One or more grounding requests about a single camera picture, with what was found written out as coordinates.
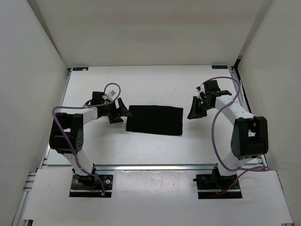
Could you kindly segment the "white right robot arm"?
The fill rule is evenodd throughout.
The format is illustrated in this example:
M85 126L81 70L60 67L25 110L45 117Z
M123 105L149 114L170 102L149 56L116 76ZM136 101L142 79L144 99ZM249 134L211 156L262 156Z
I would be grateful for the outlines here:
M238 94L221 90L217 78L209 79L197 87L198 95L193 97L188 119L200 119L207 116L208 110L217 109L211 126L211 139L218 159L211 182L216 188L222 188L231 176L251 159L268 152L268 122L263 116L255 116L245 110L237 101ZM215 143L215 123L223 114L233 126L230 152L221 158Z

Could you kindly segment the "black skirt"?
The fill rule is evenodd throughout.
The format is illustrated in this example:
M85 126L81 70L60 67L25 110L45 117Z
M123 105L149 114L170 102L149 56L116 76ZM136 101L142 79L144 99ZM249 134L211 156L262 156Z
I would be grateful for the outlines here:
M182 135L183 108L160 105L131 105L126 131L156 135Z

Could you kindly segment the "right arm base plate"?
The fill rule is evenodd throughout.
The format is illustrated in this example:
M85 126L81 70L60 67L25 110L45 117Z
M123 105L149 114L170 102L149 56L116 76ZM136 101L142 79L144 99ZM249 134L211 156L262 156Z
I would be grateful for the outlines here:
M197 174L193 179L197 184L198 199L242 199L237 175L217 176Z

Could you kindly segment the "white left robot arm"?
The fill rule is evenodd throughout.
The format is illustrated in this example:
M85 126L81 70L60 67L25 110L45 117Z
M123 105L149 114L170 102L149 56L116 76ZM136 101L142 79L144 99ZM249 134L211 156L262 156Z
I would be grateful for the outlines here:
M89 189L102 183L96 174L95 165L83 150L84 125L101 117L107 117L111 124L121 123L122 117L132 116L120 97L117 98L116 106L114 95L113 90L109 93L94 91L92 99L85 103L79 113L55 113L54 116L50 148L68 160L75 178Z

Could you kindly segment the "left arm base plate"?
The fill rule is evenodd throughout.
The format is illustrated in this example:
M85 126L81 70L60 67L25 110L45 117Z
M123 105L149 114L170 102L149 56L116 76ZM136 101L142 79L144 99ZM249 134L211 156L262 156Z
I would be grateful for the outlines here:
M105 193L102 192L102 185L94 177L88 176L88 179L79 178L73 175L70 186L70 197L87 198L111 198L113 175L98 175L104 185Z

